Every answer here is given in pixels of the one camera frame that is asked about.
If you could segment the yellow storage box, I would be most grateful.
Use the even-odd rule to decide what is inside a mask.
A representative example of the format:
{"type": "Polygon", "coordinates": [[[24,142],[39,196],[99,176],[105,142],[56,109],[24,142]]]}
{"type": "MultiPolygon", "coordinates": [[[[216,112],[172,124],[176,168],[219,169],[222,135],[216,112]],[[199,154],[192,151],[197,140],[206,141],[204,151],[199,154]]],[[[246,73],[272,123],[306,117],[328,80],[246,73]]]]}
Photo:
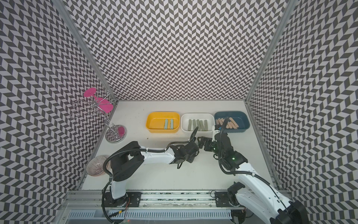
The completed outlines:
{"type": "Polygon", "coordinates": [[[151,133],[176,133],[180,127],[180,115],[176,112],[152,112],[147,116],[146,128],[151,133]],[[164,129],[168,119],[168,129],[164,129]],[[174,120],[174,129],[170,129],[170,120],[174,120]]]}

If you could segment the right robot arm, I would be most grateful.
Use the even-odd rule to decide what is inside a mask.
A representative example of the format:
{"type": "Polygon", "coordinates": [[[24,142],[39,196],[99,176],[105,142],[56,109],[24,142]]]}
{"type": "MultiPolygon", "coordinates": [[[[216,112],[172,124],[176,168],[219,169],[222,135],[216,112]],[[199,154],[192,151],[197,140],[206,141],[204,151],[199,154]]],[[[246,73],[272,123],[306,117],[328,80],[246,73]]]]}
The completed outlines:
{"type": "Polygon", "coordinates": [[[248,159],[234,150],[227,133],[214,131],[212,138],[199,137],[199,148],[213,152],[221,171],[238,182],[227,190],[232,205],[251,210],[266,224],[308,224],[306,207],[292,201],[261,177],[248,159]]]}

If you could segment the dark teal storage box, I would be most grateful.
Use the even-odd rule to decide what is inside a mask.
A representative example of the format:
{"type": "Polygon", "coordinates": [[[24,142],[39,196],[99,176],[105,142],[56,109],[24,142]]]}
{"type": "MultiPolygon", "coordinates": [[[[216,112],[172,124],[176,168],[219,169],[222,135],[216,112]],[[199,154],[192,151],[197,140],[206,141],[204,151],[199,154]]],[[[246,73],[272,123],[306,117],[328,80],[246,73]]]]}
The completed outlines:
{"type": "Polygon", "coordinates": [[[241,111],[222,111],[214,115],[217,125],[221,125],[228,118],[227,133],[243,133],[250,128],[250,122],[247,115],[241,111]]]}

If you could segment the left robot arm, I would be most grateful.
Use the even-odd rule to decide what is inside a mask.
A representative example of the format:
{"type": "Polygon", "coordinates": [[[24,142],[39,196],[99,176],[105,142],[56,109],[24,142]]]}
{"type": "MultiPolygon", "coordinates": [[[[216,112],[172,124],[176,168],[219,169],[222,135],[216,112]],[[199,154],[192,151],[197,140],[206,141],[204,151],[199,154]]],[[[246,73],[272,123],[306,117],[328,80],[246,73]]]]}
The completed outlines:
{"type": "Polygon", "coordinates": [[[137,169],[146,164],[176,164],[180,169],[185,161],[192,163],[199,154],[194,141],[171,142],[164,149],[146,148],[132,141],[109,156],[103,163],[103,171],[109,181],[102,190],[102,207],[126,206],[129,197],[126,183],[137,169]]]}

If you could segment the olive knife vertical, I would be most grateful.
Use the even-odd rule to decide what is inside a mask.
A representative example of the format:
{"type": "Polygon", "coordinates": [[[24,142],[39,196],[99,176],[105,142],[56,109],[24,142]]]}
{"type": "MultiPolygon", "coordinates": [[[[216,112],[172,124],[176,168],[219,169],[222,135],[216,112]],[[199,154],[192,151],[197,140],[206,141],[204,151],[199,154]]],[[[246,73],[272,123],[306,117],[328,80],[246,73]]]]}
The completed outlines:
{"type": "Polygon", "coordinates": [[[201,128],[200,128],[200,120],[199,119],[196,119],[196,125],[198,127],[198,132],[200,132],[201,128]]]}

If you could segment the white storage box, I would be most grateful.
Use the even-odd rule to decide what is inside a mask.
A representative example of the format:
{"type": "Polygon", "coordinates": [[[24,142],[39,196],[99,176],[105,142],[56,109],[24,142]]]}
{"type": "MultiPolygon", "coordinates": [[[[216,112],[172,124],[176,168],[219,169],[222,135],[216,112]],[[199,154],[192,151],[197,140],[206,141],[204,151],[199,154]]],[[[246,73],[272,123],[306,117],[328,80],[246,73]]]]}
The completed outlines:
{"type": "Polygon", "coordinates": [[[193,132],[196,127],[199,133],[211,133],[215,121],[209,113],[186,113],[181,117],[180,125],[186,133],[193,132]]]}

